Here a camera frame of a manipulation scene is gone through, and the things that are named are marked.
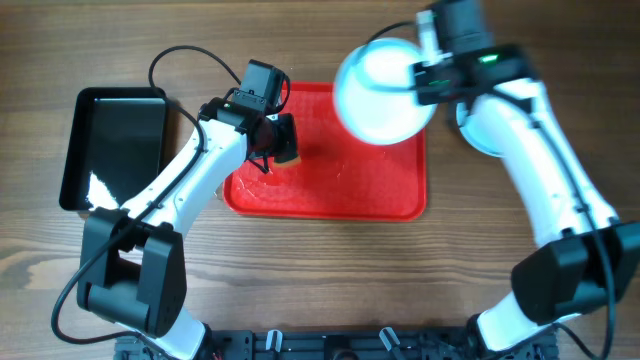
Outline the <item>white plate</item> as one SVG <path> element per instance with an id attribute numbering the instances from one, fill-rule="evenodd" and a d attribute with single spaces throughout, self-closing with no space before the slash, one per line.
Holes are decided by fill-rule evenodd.
<path id="1" fill-rule="evenodd" d="M 479 152 L 501 158 L 503 154 L 495 143 L 490 129 L 495 114 L 496 108 L 488 103 L 481 103 L 479 108 L 472 112 L 460 102 L 455 107 L 454 129 Z"/>
<path id="2" fill-rule="evenodd" d="M 413 84 L 411 66 L 421 59 L 415 44 L 382 38 L 354 49 L 334 81 L 334 108 L 355 138 L 372 145 L 392 145 L 416 135 L 433 117 L 434 105 L 421 105 L 413 91 L 388 87 Z"/>

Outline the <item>green orange sponge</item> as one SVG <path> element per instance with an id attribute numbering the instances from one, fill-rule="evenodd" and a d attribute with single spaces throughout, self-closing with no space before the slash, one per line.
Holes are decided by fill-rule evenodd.
<path id="1" fill-rule="evenodd" d="M 295 166 L 300 162 L 301 162 L 301 158 L 299 155 L 279 156 L 274 158 L 273 166 L 276 168 L 287 168 L 287 167 Z"/>

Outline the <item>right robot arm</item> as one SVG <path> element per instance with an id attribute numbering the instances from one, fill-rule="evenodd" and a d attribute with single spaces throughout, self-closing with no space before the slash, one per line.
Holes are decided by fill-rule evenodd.
<path id="1" fill-rule="evenodd" d="M 563 134 L 527 54 L 498 44 L 476 1 L 437 1 L 416 16 L 423 60 L 412 68 L 422 105 L 450 104 L 463 135 L 477 131 L 526 207 L 536 250 L 511 272 L 510 293 L 470 323 L 473 347 L 498 356 L 568 320 L 604 309 L 603 347 L 639 265 L 639 226 L 603 199 Z"/>

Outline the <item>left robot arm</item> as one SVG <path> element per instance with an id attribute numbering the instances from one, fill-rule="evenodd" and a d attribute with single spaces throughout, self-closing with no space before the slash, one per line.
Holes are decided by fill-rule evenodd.
<path id="1" fill-rule="evenodd" d="M 233 172 L 251 163 L 266 173 L 270 160 L 296 157 L 293 117 L 283 111 L 290 88 L 280 69 L 250 61 L 238 87 L 203 105 L 194 140 L 145 190 L 118 209 L 92 212 L 67 285 L 81 309 L 168 358 L 215 358 L 211 328 L 184 306 L 183 242 Z"/>

